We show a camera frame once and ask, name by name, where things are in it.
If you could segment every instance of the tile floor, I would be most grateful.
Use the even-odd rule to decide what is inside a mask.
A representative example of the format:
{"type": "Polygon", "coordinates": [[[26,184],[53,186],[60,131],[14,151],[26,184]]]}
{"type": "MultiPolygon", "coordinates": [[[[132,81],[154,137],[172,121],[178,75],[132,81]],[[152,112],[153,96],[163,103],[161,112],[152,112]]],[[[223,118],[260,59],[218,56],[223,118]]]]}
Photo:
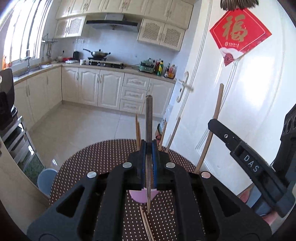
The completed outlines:
{"type": "MultiPolygon", "coordinates": [[[[153,134],[160,121],[153,120],[153,134]]],[[[144,139],[144,115],[139,116],[139,122],[144,139]]],[[[66,103],[29,133],[43,165],[58,170],[88,145],[110,139],[136,139],[135,114],[66,103]]]]}

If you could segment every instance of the kitchen counter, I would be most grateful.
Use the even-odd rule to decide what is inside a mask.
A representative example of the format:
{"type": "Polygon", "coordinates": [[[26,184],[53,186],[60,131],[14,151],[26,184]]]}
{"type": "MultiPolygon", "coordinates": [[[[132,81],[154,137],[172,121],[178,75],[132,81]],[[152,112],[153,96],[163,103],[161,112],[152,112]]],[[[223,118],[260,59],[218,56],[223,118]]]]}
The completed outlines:
{"type": "Polygon", "coordinates": [[[108,68],[108,67],[103,67],[103,66],[93,66],[93,65],[80,65],[79,63],[77,64],[66,64],[66,63],[56,63],[56,64],[52,64],[52,67],[48,67],[45,69],[41,69],[41,70],[37,70],[33,73],[29,73],[27,75],[24,75],[18,79],[14,80],[14,85],[29,79],[31,77],[34,77],[36,75],[42,74],[44,72],[47,72],[49,70],[52,69],[56,69],[59,67],[72,67],[72,68],[89,68],[89,69],[103,69],[103,70],[108,70],[108,71],[115,71],[115,72],[123,72],[123,73],[128,73],[128,74],[134,74],[134,75],[140,75],[140,76],[144,76],[144,77],[148,77],[148,78],[152,78],[152,79],[157,79],[157,80],[163,80],[169,83],[176,83],[176,79],[168,79],[168,78],[164,78],[163,76],[157,76],[155,74],[149,74],[149,73],[145,73],[145,72],[141,72],[139,70],[135,70],[132,69],[130,66],[125,67],[124,69],[116,69],[116,68],[108,68]]]}

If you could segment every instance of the round metal bolt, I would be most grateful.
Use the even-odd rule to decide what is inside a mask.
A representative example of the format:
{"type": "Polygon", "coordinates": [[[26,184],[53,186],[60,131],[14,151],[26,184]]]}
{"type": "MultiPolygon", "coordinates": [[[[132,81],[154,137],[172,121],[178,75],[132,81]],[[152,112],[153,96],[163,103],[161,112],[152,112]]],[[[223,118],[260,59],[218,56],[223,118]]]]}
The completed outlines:
{"type": "Polygon", "coordinates": [[[132,164],[130,162],[125,162],[125,163],[122,164],[122,166],[124,168],[130,168],[132,166],[132,164]]]}
{"type": "Polygon", "coordinates": [[[174,168],[176,166],[175,163],[173,162],[168,162],[166,165],[165,165],[167,168],[174,168]]]}
{"type": "Polygon", "coordinates": [[[94,177],[96,177],[96,172],[89,172],[89,173],[87,174],[87,177],[88,177],[88,178],[94,178],[94,177]]]}
{"type": "Polygon", "coordinates": [[[202,177],[208,179],[211,177],[211,174],[209,172],[202,172],[202,177]]]}

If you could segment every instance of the brown polka dot tablecloth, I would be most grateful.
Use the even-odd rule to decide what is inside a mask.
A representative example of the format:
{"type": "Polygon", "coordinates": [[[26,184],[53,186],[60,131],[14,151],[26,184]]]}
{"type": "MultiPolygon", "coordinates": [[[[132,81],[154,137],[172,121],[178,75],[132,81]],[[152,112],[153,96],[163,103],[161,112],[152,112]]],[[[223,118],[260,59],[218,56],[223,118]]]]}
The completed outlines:
{"type": "MultiPolygon", "coordinates": [[[[90,171],[99,175],[110,172],[117,165],[127,161],[130,153],[136,151],[136,140],[109,140],[88,146],[70,157],[59,170],[50,193],[50,204],[58,200],[67,190],[73,187],[80,178],[90,171]]],[[[178,153],[170,150],[172,162],[193,172],[195,166],[178,153]]],[[[147,205],[141,204],[147,214],[148,222],[155,241],[176,240],[176,224],[171,191],[160,191],[151,202],[150,214],[147,205]]],[[[125,212],[123,220],[124,241],[148,240],[140,212],[140,203],[134,201],[126,192],[125,212]]]]}

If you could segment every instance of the drawer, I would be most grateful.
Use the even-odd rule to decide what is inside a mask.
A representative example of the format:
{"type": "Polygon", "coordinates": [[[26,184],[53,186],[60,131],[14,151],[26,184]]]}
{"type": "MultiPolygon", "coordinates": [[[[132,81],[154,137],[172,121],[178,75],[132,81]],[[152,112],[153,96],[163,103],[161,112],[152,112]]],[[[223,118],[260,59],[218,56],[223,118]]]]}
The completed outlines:
{"type": "Polygon", "coordinates": [[[120,102],[119,110],[142,114],[143,106],[144,106],[144,103],[122,99],[120,102]]]}
{"type": "Polygon", "coordinates": [[[134,74],[125,74],[123,86],[147,90],[149,82],[150,78],[148,77],[134,74]]]}
{"type": "Polygon", "coordinates": [[[144,103],[146,95],[147,95],[146,90],[123,86],[121,99],[144,103]]]}

